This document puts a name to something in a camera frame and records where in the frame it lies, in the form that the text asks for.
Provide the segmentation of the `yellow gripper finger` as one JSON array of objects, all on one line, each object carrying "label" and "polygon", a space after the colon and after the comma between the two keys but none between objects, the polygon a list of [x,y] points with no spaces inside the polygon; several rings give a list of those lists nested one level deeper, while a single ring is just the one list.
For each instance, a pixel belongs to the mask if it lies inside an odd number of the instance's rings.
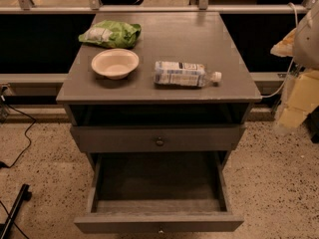
[{"label": "yellow gripper finger", "polygon": [[275,44],[270,53],[277,57],[292,57],[296,29],[291,30],[280,42]]},{"label": "yellow gripper finger", "polygon": [[289,77],[275,114],[277,129],[296,129],[319,107],[319,71],[307,69]]}]

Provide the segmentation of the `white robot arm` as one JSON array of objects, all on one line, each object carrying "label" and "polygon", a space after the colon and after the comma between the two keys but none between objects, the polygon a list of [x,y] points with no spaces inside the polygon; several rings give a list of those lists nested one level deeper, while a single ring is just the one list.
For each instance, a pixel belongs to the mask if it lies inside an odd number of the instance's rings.
[{"label": "white robot arm", "polygon": [[288,84],[276,117],[279,127],[297,128],[319,107],[319,2],[271,48],[270,53],[291,57],[305,69]]}]

